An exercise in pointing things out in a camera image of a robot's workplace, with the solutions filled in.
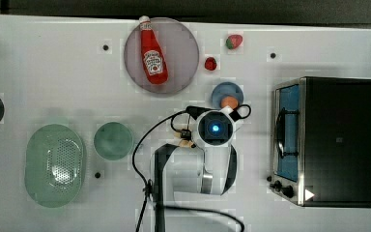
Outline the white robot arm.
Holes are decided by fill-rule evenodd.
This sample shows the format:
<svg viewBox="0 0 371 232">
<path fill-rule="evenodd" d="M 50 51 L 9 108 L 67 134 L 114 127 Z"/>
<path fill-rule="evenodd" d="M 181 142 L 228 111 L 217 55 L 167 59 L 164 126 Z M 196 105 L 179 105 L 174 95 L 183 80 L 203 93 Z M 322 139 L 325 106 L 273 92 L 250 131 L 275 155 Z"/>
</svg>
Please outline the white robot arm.
<svg viewBox="0 0 371 232">
<path fill-rule="evenodd" d="M 234 184 L 237 152 L 232 145 L 240 114 L 226 106 L 220 110 L 189 106 L 191 147 L 164 144 L 154 153 L 153 198 L 155 232 L 168 232 L 165 211 L 175 209 L 174 193 L 222 195 Z"/>
</svg>

